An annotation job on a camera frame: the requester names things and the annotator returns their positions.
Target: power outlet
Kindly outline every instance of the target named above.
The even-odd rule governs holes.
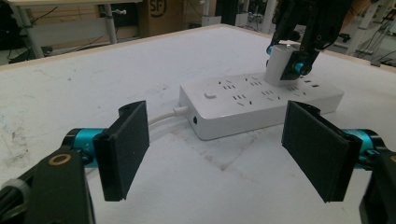
[[[248,74],[183,83],[179,104],[189,107],[187,119],[198,137],[209,140],[283,123],[288,100],[333,112],[343,95],[313,75],[292,86],[275,87],[263,74]]]

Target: cardboard box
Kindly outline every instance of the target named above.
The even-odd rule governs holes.
[[[140,37],[183,29],[183,0],[144,0],[137,4]]]

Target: scuff mark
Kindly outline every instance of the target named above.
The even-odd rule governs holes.
[[[0,134],[8,152],[7,157],[3,159],[6,167],[24,168],[30,164],[30,152],[23,131],[22,126],[18,127],[15,132],[11,133],[10,139],[8,138],[9,140],[3,134]]]

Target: power switch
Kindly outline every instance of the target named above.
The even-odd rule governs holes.
[[[216,94],[210,91],[207,91],[204,93],[204,96],[206,97],[206,99],[215,99],[216,98]]]

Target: white power strip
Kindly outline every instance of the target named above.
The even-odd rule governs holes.
[[[274,87],[263,74],[250,74],[184,83],[179,104],[189,107],[186,117],[198,137],[209,140],[283,123],[288,100],[333,112],[343,95],[313,75],[293,86]]]

